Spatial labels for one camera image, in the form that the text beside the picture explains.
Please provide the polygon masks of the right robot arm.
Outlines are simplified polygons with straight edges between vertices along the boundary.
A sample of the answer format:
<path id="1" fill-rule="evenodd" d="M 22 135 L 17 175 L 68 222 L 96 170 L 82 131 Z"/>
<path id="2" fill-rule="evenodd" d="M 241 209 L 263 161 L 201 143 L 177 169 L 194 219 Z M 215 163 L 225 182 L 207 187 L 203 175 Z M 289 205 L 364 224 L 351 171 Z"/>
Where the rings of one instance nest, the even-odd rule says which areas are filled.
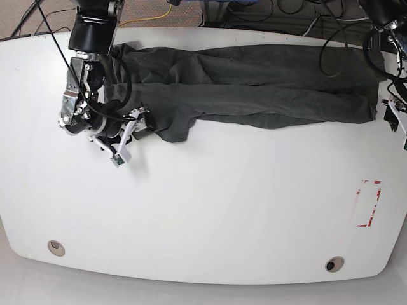
<path id="1" fill-rule="evenodd" d="M 75 51 L 67 72 L 59 124 L 69 134 L 88 131 L 95 136 L 113 138 L 123 125 L 133 123 L 132 133 L 152 133 L 156 123 L 148 110 L 141 108 L 134 118 L 124 113 L 130 101 L 132 80 L 121 55 L 112 50 L 120 24 L 123 1 L 75 1 L 74 23 L 69 49 Z M 110 65 L 123 70 L 127 88 L 122 99 L 99 102 L 98 91 L 113 82 Z"/>

